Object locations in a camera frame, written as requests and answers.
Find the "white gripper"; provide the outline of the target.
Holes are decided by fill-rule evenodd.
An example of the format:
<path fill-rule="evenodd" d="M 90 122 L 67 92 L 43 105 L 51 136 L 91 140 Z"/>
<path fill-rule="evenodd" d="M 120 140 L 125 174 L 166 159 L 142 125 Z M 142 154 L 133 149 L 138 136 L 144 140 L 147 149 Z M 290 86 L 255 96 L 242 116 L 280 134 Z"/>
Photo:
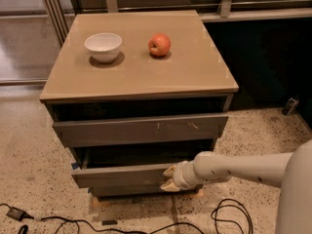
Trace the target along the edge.
<path fill-rule="evenodd" d="M 203 185 L 205 179 L 201 172 L 202 166 L 196 161 L 183 161 L 172 165 L 164 170 L 163 176 L 173 179 L 168 179 L 160 188 L 166 192 L 178 192 L 180 189 L 189 190 Z"/>

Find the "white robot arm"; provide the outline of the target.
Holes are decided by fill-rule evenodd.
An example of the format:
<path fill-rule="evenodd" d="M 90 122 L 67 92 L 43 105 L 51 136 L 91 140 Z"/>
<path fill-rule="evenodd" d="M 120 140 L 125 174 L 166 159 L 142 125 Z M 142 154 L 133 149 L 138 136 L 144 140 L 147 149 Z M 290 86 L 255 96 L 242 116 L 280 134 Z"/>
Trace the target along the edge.
<path fill-rule="evenodd" d="M 312 140 L 289 153 L 226 156 L 205 151 L 164 171 L 167 192 L 232 177 L 281 189 L 275 234 L 312 234 Z"/>

